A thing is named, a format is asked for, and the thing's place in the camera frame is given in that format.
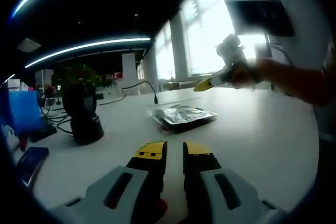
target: table surface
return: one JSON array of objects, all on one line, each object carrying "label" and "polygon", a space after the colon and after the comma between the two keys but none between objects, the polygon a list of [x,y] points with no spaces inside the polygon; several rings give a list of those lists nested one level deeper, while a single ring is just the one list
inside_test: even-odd
[{"label": "table surface", "polygon": [[[269,90],[213,88],[161,92],[159,103],[179,102],[218,113],[215,121],[178,135],[160,132],[148,115],[153,94],[126,97],[98,106],[104,137],[77,146],[58,131],[29,146],[48,147],[49,157],[37,177],[34,194],[47,208],[77,196],[148,142],[168,141],[164,189],[168,211],[160,223],[186,216],[182,143],[194,141],[210,148],[222,167],[229,167],[256,187],[259,197],[292,210],[311,188],[319,156],[318,129],[311,105]],[[70,130],[69,123],[63,128]],[[18,160],[21,154],[15,154]]]}]

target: blue container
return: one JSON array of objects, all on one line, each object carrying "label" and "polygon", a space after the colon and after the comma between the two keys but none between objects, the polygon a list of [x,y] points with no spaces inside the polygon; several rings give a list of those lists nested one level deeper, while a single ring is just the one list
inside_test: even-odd
[{"label": "blue container", "polygon": [[13,119],[13,130],[17,135],[20,133],[28,134],[43,128],[36,91],[9,92],[9,104]]}]

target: black ceiling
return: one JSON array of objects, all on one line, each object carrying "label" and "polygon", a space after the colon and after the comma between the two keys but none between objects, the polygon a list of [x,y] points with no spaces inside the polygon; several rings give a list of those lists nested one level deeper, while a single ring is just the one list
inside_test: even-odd
[{"label": "black ceiling", "polygon": [[[177,13],[182,0],[29,0],[12,19],[8,18],[20,1],[5,3],[7,24],[1,47],[10,57],[8,64],[1,64],[2,76],[19,71],[34,59],[87,42],[122,36],[153,39],[163,24]],[[32,53],[18,51],[16,47],[24,38],[32,39],[41,47]],[[104,50],[149,48],[152,42],[110,45]],[[64,54],[50,61],[70,56]]]}]

